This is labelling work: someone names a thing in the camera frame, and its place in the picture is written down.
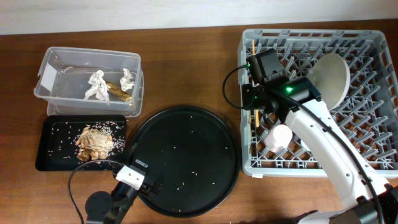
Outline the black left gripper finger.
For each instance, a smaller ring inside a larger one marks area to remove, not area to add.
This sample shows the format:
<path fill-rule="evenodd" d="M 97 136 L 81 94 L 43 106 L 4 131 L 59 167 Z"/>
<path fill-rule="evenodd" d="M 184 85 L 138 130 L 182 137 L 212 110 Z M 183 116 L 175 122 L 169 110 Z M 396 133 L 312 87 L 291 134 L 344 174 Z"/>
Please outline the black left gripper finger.
<path fill-rule="evenodd" d="M 162 184 L 163 184 L 163 182 L 164 182 L 164 175 L 165 175 L 165 169 L 162 169 L 162 170 L 159 172 L 159 174 L 158 174 L 158 176 L 157 176 L 157 178 L 156 178 L 156 180 L 155 180 L 155 182 L 154 182 L 154 193 L 155 193 L 156 195 L 159 194 L 159 192 L 160 192 L 160 190 L 161 190 L 161 188 L 162 188 Z"/>
<path fill-rule="evenodd" d="M 136 143 L 132 144 L 128 149 L 123 151 L 123 164 L 129 165 L 131 163 L 131 157 L 134 154 L 134 150 L 136 148 Z"/>

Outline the food scraps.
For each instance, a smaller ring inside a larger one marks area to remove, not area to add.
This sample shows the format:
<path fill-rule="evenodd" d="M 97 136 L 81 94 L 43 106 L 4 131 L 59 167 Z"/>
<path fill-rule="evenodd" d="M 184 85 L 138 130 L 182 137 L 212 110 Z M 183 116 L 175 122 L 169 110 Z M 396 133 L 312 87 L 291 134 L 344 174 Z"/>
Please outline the food scraps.
<path fill-rule="evenodd" d="M 50 130 L 46 153 L 51 162 L 82 164 L 113 159 L 125 148 L 126 127 L 122 121 L 56 122 Z"/>

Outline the pink plastic cup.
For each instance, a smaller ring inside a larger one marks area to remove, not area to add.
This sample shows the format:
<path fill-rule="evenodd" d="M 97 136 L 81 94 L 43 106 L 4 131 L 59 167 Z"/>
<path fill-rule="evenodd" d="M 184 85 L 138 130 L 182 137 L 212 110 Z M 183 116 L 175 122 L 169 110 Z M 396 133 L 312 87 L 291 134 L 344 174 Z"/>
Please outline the pink plastic cup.
<path fill-rule="evenodd" d="M 284 124 L 274 126 L 264 139 L 264 144 L 268 149 L 277 154 L 285 149 L 291 142 L 293 132 Z"/>

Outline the white napkin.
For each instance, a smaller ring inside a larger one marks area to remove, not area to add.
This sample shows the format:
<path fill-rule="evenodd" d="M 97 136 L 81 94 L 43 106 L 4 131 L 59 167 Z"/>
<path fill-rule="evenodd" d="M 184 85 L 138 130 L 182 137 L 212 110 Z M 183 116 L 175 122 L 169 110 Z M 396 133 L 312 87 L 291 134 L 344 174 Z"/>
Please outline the white napkin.
<path fill-rule="evenodd" d="M 90 76 L 88 83 L 91 87 L 85 92 L 85 100 L 95 95 L 95 98 L 100 101 L 109 101 L 108 87 L 106 86 L 103 76 L 104 72 L 102 70 L 98 70 Z"/>
<path fill-rule="evenodd" d="M 123 69 L 124 76 L 120 79 L 122 91 L 128 91 L 133 88 L 135 81 L 132 80 L 132 74 L 126 68 Z"/>

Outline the white round plate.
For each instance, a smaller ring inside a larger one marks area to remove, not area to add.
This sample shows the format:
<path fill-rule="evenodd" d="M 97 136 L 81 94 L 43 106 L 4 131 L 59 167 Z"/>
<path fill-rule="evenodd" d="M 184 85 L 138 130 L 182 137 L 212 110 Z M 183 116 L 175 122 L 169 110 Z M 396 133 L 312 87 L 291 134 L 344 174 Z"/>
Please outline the white round plate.
<path fill-rule="evenodd" d="M 338 54 L 326 54 L 319 59 L 307 76 L 320 92 L 328 110 L 338 107 L 349 90 L 350 70 Z"/>

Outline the blue plastic cup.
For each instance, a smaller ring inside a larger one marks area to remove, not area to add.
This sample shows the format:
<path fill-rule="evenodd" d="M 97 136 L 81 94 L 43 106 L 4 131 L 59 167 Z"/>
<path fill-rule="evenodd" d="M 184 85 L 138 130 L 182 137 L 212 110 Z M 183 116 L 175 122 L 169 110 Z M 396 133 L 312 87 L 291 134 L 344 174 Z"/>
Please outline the blue plastic cup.
<path fill-rule="evenodd" d="M 306 151 L 310 152 L 310 149 L 307 147 L 307 145 L 302 140 L 300 140 L 300 144 L 302 145 L 302 148 L 304 148 Z"/>

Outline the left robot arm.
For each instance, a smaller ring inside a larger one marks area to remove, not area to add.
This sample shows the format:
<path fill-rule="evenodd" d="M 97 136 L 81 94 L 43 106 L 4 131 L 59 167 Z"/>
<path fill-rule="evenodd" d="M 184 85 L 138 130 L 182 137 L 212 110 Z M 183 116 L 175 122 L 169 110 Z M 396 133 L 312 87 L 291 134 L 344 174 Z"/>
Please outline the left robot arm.
<path fill-rule="evenodd" d="M 149 180 L 149 160 L 153 156 L 148 153 L 137 155 L 138 149 L 135 144 L 124 161 L 108 161 L 114 168 L 113 177 L 118 184 L 111 193 L 98 191 L 89 196 L 85 203 L 87 223 L 121 223 L 137 196 L 160 193 L 162 185 Z"/>

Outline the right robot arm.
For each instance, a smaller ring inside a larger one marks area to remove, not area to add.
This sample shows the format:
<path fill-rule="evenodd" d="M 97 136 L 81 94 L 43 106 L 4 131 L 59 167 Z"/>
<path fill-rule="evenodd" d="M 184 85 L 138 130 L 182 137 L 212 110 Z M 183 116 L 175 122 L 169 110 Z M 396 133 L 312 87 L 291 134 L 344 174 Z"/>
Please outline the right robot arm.
<path fill-rule="evenodd" d="M 295 223 L 397 223 L 397 187 L 360 155 L 331 117 L 348 92 L 350 70 L 338 54 L 326 54 L 307 77 L 284 73 L 277 52 L 246 59 L 252 84 L 242 87 L 243 109 L 274 113 L 313 154 L 344 207 L 304 213 Z"/>

